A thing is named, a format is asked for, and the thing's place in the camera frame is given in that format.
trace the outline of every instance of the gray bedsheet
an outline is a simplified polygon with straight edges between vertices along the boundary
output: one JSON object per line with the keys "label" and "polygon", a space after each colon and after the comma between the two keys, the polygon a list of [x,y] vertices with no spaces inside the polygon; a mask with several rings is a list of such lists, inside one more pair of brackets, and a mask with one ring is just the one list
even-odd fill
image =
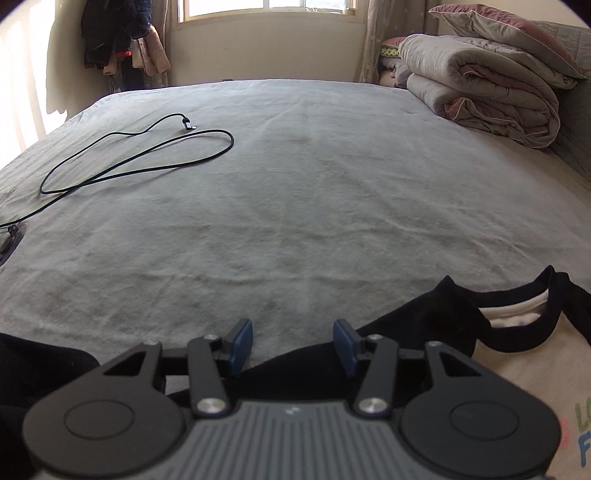
{"label": "gray bedsheet", "polygon": [[[591,192],[557,157],[435,116],[406,90],[266,80],[109,96],[0,171],[0,222],[46,202],[62,158],[113,129],[183,112],[226,128],[209,164],[87,187],[29,220],[0,268],[0,330],[105,361],[255,323],[251,365],[330,339],[433,288],[518,286],[553,264],[591,289]],[[79,181],[181,133],[110,139],[56,175]],[[187,161],[187,140],[139,160]]]}

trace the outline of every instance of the stacked blankets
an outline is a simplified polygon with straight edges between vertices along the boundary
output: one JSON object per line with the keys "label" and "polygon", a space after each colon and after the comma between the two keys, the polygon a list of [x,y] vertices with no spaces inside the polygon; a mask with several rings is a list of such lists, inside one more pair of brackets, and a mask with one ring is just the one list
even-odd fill
{"label": "stacked blankets", "polygon": [[558,100],[548,83],[515,59],[463,40],[421,34],[404,40],[400,56],[412,72],[408,90],[436,115],[465,127],[503,135],[527,147],[550,145],[560,119]]}
{"label": "stacked blankets", "polygon": [[548,147],[560,129],[553,89],[586,79],[574,57],[531,21],[486,5],[446,4],[430,14],[456,36],[384,41],[380,85],[407,88],[465,127]]}

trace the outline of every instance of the white curtain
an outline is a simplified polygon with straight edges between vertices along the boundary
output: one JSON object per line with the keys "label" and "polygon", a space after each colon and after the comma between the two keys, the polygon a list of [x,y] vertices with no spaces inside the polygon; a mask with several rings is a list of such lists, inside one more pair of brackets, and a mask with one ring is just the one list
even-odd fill
{"label": "white curtain", "polygon": [[413,33],[437,35],[439,23],[428,12],[439,3],[439,0],[369,0],[358,82],[378,83],[379,50],[387,38]]}

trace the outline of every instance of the metal screw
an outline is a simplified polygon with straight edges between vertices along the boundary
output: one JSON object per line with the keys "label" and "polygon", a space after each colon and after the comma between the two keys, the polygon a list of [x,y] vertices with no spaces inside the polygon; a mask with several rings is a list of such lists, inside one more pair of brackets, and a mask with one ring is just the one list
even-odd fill
{"label": "metal screw", "polygon": [[226,409],[226,402],[221,398],[202,398],[197,402],[197,409],[202,413],[216,414]]}
{"label": "metal screw", "polygon": [[363,413],[382,413],[388,408],[388,402],[381,398],[371,397],[364,398],[357,406]]}

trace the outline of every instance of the sunlight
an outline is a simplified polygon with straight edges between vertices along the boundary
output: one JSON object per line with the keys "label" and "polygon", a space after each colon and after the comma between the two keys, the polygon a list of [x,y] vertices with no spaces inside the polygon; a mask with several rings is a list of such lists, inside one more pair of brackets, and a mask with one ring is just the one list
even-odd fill
{"label": "sunlight", "polygon": [[67,113],[47,113],[47,46],[55,1],[41,0],[16,10],[0,30],[0,168],[66,121]]}

